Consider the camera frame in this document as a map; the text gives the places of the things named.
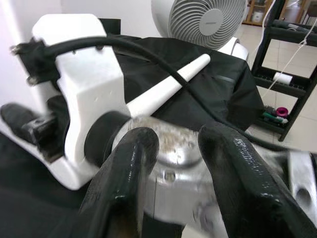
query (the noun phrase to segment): wooden cabinet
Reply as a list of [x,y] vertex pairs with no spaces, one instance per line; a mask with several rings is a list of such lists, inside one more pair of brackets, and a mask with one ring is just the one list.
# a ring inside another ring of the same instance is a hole
[[[272,3],[273,0],[250,0],[243,23],[261,26],[263,18]],[[313,4],[317,4],[317,0],[286,0],[280,20],[289,23],[309,25],[307,18],[312,17],[309,15],[311,12],[309,9],[311,9],[310,6]]]
[[245,14],[243,23],[261,26],[272,0],[251,0]]

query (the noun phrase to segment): metal part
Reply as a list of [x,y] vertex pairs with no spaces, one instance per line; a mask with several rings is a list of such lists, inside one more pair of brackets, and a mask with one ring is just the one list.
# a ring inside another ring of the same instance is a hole
[[114,139],[137,127],[158,135],[158,162],[149,176],[145,212],[153,218],[202,230],[213,238],[227,237],[212,178],[198,148],[197,132],[155,118],[128,121]]
[[19,51],[21,50],[21,47],[19,45],[17,45],[17,46],[11,46],[9,49],[10,49],[11,54],[13,54],[15,56],[19,53]]
[[38,80],[37,80],[37,78],[35,78],[35,77],[28,77],[28,78],[26,79],[26,81],[28,82],[28,84],[29,84],[30,86],[34,86],[34,85],[38,84]]
[[[158,162],[149,176],[144,211],[167,223],[189,225],[213,238],[228,237],[213,189],[212,177],[198,149],[197,133],[154,118],[128,121],[117,134],[137,127],[152,128],[158,135]],[[316,223],[316,182],[308,152],[272,152],[259,146],[256,151],[286,184],[309,218]],[[289,164],[289,177],[284,165]]]
[[191,167],[202,160],[197,136],[198,133],[186,128],[177,127],[155,118],[138,117],[128,121],[114,139],[114,148],[126,132],[138,128],[152,128],[158,135],[158,161],[170,168]]
[[57,140],[57,120],[53,115],[32,120],[23,125],[23,130],[47,162],[52,163],[63,155],[63,144]]
[[310,153],[290,151],[288,173],[293,197],[317,227],[316,179]]

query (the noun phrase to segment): white plastic stick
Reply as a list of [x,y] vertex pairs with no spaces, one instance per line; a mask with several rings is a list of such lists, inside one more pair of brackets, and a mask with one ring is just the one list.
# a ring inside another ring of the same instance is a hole
[[[178,73],[189,82],[210,63],[210,60],[211,58],[209,55],[203,54],[193,62],[181,68]],[[127,104],[131,117],[152,115],[181,88],[182,86],[172,76],[166,78]]]

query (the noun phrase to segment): screw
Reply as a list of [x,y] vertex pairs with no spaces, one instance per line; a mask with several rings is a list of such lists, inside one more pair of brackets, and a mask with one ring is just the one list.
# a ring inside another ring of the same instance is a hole
[[96,50],[97,50],[97,51],[102,51],[103,48],[104,48],[104,46],[96,46]]
[[14,56],[17,55],[17,54],[19,54],[20,50],[21,50],[21,47],[20,47],[19,45],[17,45],[17,46],[11,46],[11,47],[10,47],[10,52],[11,52],[11,54],[13,54]]
[[38,80],[37,78],[34,78],[34,77],[28,77],[26,79],[26,81],[28,82],[29,85],[33,86],[33,85],[36,85],[38,83]]
[[164,179],[167,182],[174,182],[175,181],[175,173],[174,172],[165,172]]

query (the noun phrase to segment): black fabric cover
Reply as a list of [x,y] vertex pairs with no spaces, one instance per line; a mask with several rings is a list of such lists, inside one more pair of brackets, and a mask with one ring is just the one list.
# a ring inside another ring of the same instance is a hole
[[[209,54],[210,64],[190,81],[193,89],[201,93],[205,103],[224,119],[244,130],[263,113],[262,100],[244,60],[176,39],[124,38],[153,51],[176,70],[202,54]],[[169,76],[142,56],[118,48],[115,52],[124,73],[127,103]],[[153,116],[195,131],[212,119],[184,89]]]
[[[174,39],[125,38],[154,51],[175,69],[203,53],[210,54],[211,63],[191,81],[191,85],[203,95],[211,109],[242,129],[262,113],[263,104],[245,61]],[[158,65],[141,56],[122,49],[115,51],[124,72],[127,103],[168,77]],[[60,115],[59,122],[64,127],[59,130],[64,133],[69,119],[67,114],[58,112],[67,107],[63,105],[63,99],[58,100],[58,103],[50,101],[49,105],[56,109],[57,116]],[[184,90],[174,95],[154,116],[196,131],[212,120]],[[0,135],[1,238],[67,237],[86,190],[87,186],[79,191],[67,190],[41,162]],[[144,229],[153,230],[146,225]],[[161,237],[168,238],[164,230],[167,229],[160,230]]]

